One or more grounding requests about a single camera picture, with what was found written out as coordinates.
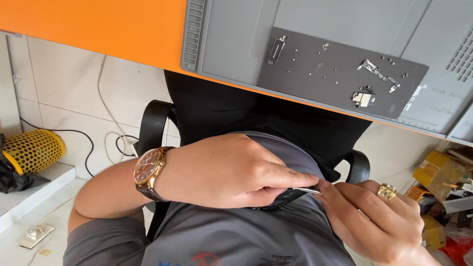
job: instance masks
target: man's right hand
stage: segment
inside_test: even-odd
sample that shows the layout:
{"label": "man's right hand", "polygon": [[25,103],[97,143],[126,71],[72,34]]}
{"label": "man's right hand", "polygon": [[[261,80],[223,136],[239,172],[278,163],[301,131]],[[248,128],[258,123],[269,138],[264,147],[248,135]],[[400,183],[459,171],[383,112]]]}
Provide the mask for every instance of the man's right hand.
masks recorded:
{"label": "man's right hand", "polygon": [[356,253],[381,266],[440,266],[421,245],[424,222],[412,199],[401,194],[381,199],[381,186],[372,180],[356,185],[321,180],[318,186],[323,196],[314,196],[333,231]]}
{"label": "man's right hand", "polygon": [[207,138],[166,152],[155,181],[164,199],[213,208],[270,205],[289,187],[317,184],[244,134]]}

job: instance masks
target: power strip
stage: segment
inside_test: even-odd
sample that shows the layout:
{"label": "power strip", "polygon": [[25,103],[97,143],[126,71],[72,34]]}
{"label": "power strip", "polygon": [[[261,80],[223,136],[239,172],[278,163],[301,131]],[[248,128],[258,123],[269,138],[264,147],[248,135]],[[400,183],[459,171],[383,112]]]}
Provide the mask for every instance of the power strip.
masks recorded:
{"label": "power strip", "polygon": [[19,244],[21,247],[32,249],[53,230],[54,226],[48,224],[38,225],[35,230],[28,229],[26,238],[21,240]]}

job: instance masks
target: wristwatch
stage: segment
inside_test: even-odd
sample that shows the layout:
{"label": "wristwatch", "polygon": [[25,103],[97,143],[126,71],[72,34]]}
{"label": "wristwatch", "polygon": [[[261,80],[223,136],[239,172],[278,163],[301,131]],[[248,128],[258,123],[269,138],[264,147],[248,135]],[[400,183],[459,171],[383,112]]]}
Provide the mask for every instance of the wristwatch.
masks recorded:
{"label": "wristwatch", "polygon": [[136,190],[140,191],[151,200],[159,202],[169,201],[159,196],[153,186],[154,181],[166,164],[166,151],[173,148],[174,147],[161,147],[149,150],[143,154],[136,163],[135,171],[133,172]]}

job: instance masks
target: black magnetic screw mat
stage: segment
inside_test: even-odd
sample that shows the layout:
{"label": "black magnetic screw mat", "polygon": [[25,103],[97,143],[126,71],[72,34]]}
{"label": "black magnetic screw mat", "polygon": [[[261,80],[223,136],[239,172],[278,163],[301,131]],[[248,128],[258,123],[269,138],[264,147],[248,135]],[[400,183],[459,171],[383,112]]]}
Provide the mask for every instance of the black magnetic screw mat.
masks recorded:
{"label": "black magnetic screw mat", "polygon": [[[270,64],[280,39],[284,46]],[[423,64],[273,27],[257,86],[397,119],[428,70]],[[399,86],[389,92],[396,83]],[[357,107],[353,93],[367,86],[376,99],[369,108]]]}

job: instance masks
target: watch face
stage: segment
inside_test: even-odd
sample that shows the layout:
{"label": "watch face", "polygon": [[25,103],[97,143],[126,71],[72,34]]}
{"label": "watch face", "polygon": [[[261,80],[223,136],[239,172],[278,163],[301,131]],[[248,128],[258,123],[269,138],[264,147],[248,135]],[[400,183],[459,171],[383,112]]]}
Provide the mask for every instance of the watch face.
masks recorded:
{"label": "watch face", "polygon": [[147,180],[158,167],[159,151],[150,150],[143,154],[135,166],[133,178],[135,182],[140,183]]}

